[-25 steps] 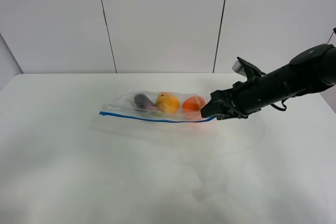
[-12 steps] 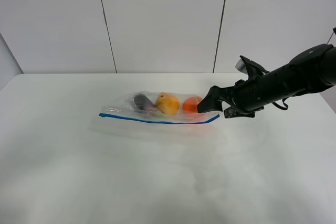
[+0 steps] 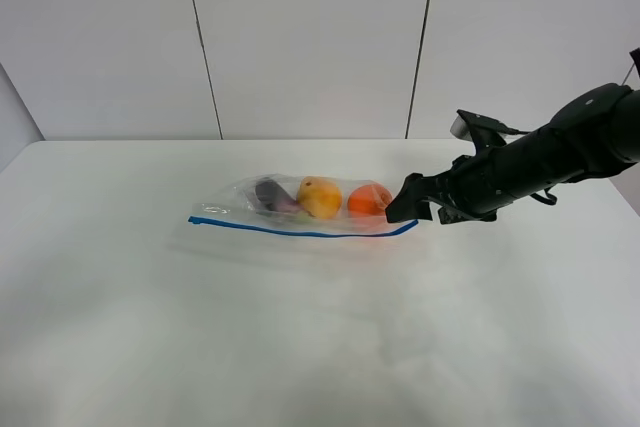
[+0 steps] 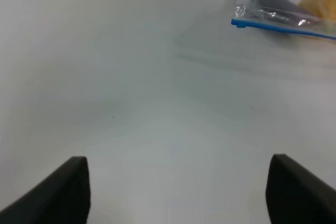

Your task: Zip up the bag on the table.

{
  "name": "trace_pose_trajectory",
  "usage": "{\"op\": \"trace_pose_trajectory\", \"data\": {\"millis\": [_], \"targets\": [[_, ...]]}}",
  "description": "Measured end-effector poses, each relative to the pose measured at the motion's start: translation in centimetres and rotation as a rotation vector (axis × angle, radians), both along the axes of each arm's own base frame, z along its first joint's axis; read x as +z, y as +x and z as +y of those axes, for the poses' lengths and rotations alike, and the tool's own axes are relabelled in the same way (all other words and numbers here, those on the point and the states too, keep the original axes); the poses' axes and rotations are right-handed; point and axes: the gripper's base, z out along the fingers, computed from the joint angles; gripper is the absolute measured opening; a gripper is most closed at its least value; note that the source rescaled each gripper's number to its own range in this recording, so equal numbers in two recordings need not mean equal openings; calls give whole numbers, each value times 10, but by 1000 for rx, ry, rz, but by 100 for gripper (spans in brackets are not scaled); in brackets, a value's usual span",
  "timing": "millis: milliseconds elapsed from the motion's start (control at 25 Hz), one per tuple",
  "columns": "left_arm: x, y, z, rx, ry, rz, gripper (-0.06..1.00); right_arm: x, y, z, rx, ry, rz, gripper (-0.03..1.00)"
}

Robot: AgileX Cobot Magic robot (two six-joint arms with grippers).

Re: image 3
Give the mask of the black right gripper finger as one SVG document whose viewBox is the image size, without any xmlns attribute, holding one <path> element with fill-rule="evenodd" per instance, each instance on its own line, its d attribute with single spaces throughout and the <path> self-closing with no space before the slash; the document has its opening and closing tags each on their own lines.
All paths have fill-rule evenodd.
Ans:
<svg viewBox="0 0 640 427">
<path fill-rule="evenodd" d="M 391 201 L 385 209 L 385 215 L 388 222 L 433 220 L 429 200 L 408 191 L 400 192 Z"/>
<path fill-rule="evenodd" d="M 433 176 L 412 173 L 405 178 L 398 197 L 429 197 L 434 192 L 435 181 Z"/>
</svg>

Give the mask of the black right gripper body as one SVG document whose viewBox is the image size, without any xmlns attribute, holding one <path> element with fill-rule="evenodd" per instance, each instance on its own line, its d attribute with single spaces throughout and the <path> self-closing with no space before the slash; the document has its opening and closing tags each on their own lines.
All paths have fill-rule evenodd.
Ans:
<svg viewBox="0 0 640 427">
<path fill-rule="evenodd" d="M 435 176 L 435 198 L 442 225 L 470 221 L 495 222 L 495 154 L 460 156 L 452 167 Z"/>
</svg>

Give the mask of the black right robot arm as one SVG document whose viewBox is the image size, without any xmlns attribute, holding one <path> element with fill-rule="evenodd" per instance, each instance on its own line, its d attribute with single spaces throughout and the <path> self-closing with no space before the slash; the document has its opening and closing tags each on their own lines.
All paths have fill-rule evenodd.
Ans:
<svg viewBox="0 0 640 427">
<path fill-rule="evenodd" d="M 553 206 L 550 191 L 558 184 L 622 173 L 639 162 L 639 93 L 603 85 L 530 132 L 460 110 L 451 132 L 471 142 L 474 155 L 458 157 L 434 176 L 407 176 L 386 207 L 388 222 L 493 222 L 499 209 L 521 198 Z"/>
</svg>

